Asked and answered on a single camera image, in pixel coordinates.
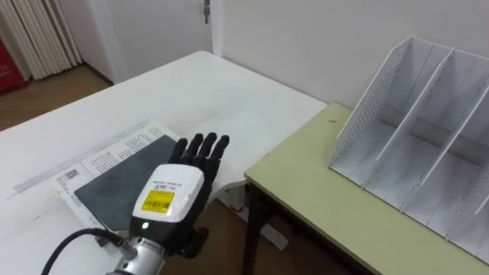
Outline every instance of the wooden floor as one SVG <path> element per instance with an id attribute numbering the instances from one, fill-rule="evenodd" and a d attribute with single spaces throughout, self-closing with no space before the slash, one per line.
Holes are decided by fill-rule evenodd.
<path id="1" fill-rule="evenodd" d="M 74 102 L 108 87 L 87 68 L 31 83 L 26 89 L 0 95 L 0 131 L 43 113 Z M 213 202 L 199 218 L 210 230 L 202 253 L 195 259 L 172 257 L 164 275 L 238 275 L 244 247 L 246 224 L 219 202 Z M 281 220 L 273 220 L 289 240 L 283 251 L 266 239 L 260 240 L 255 275 L 347 274 L 345 269 L 310 241 L 294 237 Z"/>

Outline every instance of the barcode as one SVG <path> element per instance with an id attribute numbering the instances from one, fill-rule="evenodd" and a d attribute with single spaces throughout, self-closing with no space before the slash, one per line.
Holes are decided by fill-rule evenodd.
<path id="1" fill-rule="evenodd" d="M 158 207 L 158 208 L 164 208 L 164 209 L 167 209 L 168 207 L 170 207 L 170 203 L 168 203 L 168 202 L 152 202 L 152 201 L 149 201 L 149 202 L 145 202 L 144 204 L 146 206 Z"/>
<path id="2" fill-rule="evenodd" d="M 71 180 L 72 178 L 74 178 L 75 176 L 78 176 L 78 171 L 76 169 L 73 169 L 71 170 L 70 172 L 64 174 L 64 176 L 66 178 L 68 178 L 68 180 Z"/>

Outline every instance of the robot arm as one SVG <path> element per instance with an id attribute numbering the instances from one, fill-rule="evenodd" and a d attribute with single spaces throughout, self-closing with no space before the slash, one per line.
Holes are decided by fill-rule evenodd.
<path id="1" fill-rule="evenodd" d="M 188 148 L 186 139 L 177 142 L 168 164 L 157 167 L 139 195 L 127 239 L 100 228 L 75 232 L 57 247 L 41 274 L 48 275 L 60 252 L 86 234 L 106 238 L 122 252 L 121 260 L 107 275 L 156 275 L 167 257 L 197 256 L 209 230 L 195 229 L 194 225 L 206 207 L 229 144 L 229 137 L 222 136 L 212 150 L 216 140 L 217 135 L 211 133 L 206 139 L 196 134 Z"/>

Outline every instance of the white curtain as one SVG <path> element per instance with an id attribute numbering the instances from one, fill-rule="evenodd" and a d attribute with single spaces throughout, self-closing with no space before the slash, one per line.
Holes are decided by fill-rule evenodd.
<path id="1" fill-rule="evenodd" d="M 58 0 L 0 0 L 0 39 L 24 80 L 82 62 Z"/>

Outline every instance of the green table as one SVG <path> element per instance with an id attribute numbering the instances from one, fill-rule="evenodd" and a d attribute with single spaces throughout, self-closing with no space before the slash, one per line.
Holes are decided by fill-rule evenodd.
<path id="1" fill-rule="evenodd" d="M 373 273 L 489 274 L 482 261 L 328 169 L 350 113 L 339 104 L 326 107 L 247 170 L 246 179 Z M 250 216 L 258 218 L 249 218 L 247 237 L 254 232 L 249 225 L 260 226 L 270 214 L 263 201 L 253 204 L 257 196 L 251 194 Z M 256 248 L 247 246 L 250 260 Z"/>

